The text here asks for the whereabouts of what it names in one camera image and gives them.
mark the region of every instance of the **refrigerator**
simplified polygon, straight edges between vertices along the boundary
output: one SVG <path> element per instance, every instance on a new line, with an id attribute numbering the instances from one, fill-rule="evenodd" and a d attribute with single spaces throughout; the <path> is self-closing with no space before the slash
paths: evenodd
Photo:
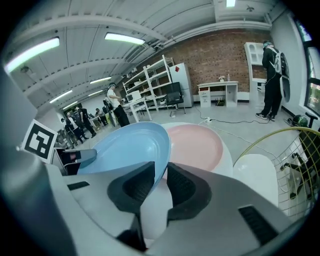
<path id="1" fill-rule="evenodd" d="M 169 67 L 172 83 L 179 82 L 181 92 L 183 94 L 183 103 L 178 104 L 179 108 L 191 108 L 194 105 L 194 96 L 192 94 L 191 81 L 189 76 L 188 66 L 180 63 Z"/>

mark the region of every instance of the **white shirt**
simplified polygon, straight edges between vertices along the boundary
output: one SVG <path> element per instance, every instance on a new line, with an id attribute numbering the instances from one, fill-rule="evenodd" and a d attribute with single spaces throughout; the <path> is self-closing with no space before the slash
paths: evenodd
<path id="1" fill-rule="evenodd" d="M 78 125 L 76 125 L 76 123 L 75 123 L 75 121 L 72 119 L 72 117 L 67 117 L 67 118 L 70 120 L 71 124 L 73 125 L 74 130 L 77 129 L 77 128 L 78 128 Z"/>
<path id="2" fill-rule="evenodd" d="M 116 98 L 110 98 L 110 95 L 116 96 L 115 92 L 112 89 L 109 89 L 106 93 L 107 100 L 111 103 L 112 107 L 116 109 L 120 103 Z"/>

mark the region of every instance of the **brick wall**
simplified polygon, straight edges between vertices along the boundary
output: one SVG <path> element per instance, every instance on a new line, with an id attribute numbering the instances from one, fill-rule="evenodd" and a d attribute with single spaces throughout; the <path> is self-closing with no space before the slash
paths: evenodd
<path id="1" fill-rule="evenodd" d="M 194 95 L 198 94 L 197 85 L 218 82 L 219 76 L 227 77 L 228 74 L 232 81 L 239 81 L 239 92 L 249 92 L 248 63 L 244 44 L 262 43 L 264 40 L 272 40 L 268 31 L 219 30 L 192 37 L 166 48 L 137 68 L 138 71 L 141 70 L 143 66 L 160 60 L 164 54 L 168 58 L 173 58 L 175 64 L 187 64 Z M 265 78 L 263 67 L 256 67 L 254 76 Z"/>

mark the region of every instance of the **window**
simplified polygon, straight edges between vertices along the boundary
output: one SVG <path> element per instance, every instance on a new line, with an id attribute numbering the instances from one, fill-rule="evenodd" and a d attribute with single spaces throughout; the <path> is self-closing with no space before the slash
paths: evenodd
<path id="1" fill-rule="evenodd" d="M 320 116 L 320 54 L 304 26 L 296 18 L 294 21 L 303 42 L 306 58 L 307 87 L 304 105 Z"/>

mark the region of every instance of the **fluorescent light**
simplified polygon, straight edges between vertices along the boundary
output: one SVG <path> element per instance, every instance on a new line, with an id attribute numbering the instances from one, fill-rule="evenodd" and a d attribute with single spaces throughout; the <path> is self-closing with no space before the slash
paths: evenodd
<path id="1" fill-rule="evenodd" d="M 92 95 L 95 95 L 95 94 L 101 93 L 102 91 L 103 91 L 103 90 L 96 91 L 96 92 L 94 92 L 94 93 L 89 94 L 88 96 L 92 96 Z"/>
<path id="2" fill-rule="evenodd" d="M 135 37 L 126 36 L 122 34 L 114 34 L 114 33 L 107 33 L 105 35 L 105 40 L 116 40 L 116 41 L 124 41 L 129 42 L 137 45 L 143 45 L 145 43 L 145 40 L 141 40 Z"/>
<path id="3" fill-rule="evenodd" d="M 54 98 L 53 100 L 50 101 L 50 103 L 59 100 L 60 98 L 62 98 L 63 96 L 65 96 L 65 95 L 67 95 L 67 94 L 69 94 L 69 93 L 72 93 L 72 90 L 69 90 L 69 91 L 65 92 L 64 94 L 61 94 L 60 96 Z"/>
<path id="4" fill-rule="evenodd" d="M 65 110 L 65 109 L 67 109 L 67 108 L 71 107 L 72 105 L 74 105 L 74 104 L 76 104 L 76 103 L 78 103 L 78 101 L 75 101 L 74 103 L 71 103 L 70 105 L 65 106 L 65 107 L 63 108 L 63 110 Z"/>
<path id="5" fill-rule="evenodd" d="M 32 57 L 37 56 L 49 49 L 59 46 L 59 38 L 55 37 L 48 41 L 39 43 L 28 50 L 24 51 L 17 57 L 13 58 L 9 61 L 7 65 L 5 65 L 4 69 L 7 73 L 12 72 L 21 64 L 25 63 L 26 61 L 30 60 Z"/>
<path id="6" fill-rule="evenodd" d="M 235 7 L 236 0 L 226 0 L 226 7 Z"/>
<path id="7" fill-rule="evenodd" d="M 98 79 L 98 80 L 95 80 L 95 81 L 92 81 L 92 82 L 90 82 L 90 85 L 91 85 L 91 84 L 94 84 L 94 83 L 98 83 L 98 82 L 104 81 L 104 80 L 109 80 L 109 79 L 111 79 L 111 76 L 106 77 L 106 78 L 102 78 L 102 79 Z"/>

